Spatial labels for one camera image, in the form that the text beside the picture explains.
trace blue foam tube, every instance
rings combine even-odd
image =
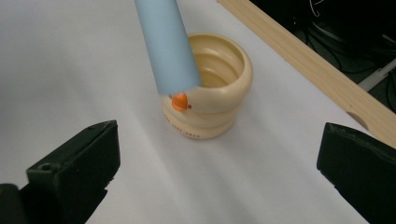
[[[159,94],[201,85],[176,0],[134,0]]]

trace white surface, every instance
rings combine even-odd
[[[195,141],[166,123],[133,0],[0,3],[0,183],[116,119],[121,168],[88,223],[366,223],[316,168],[325,122],[362,127],[215,0],[179,0],[188,33],[249,54],[235,125]]]

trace light blue cylinder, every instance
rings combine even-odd
[[[159,94],[201,85],[176,0],[134,0]]]

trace cream ceramic pot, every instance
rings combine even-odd
[[[231,39],[210,33],[189,35],[202,84],[163,97],[166,119],[180,133],[197,139],[216,137],[234,123],[253,80],[251,61]]]

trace wooden board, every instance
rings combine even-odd
[[[396,148],[396,115],[248,0],[219,0],[374,137]]]

